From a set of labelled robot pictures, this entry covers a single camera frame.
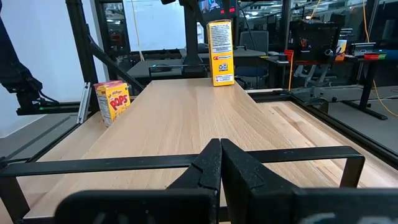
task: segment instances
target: wooden table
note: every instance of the wooden table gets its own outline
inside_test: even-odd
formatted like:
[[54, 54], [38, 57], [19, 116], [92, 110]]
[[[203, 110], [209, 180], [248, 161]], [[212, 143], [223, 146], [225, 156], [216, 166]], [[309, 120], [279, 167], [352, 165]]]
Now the wooden table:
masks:
[[[398, 186], [395, 169], [294, 104], [257, 104], [239, 85], [215, 88], [207, 78], [152, 82], [91, 149], [81, 148], [86, 152], [81, 158], [199, 153], [211, 138], [229, 138], [248, 151], [349, 145], [366, 156], [360, 187]], [[344, 163], [336, 159], [266, 166], [301, 187], [337, 187]], [[63, 198], [81, 190], [164, 189], [184, 170], [67, 174], [31, 205], [25, 218], [52, 216]]]

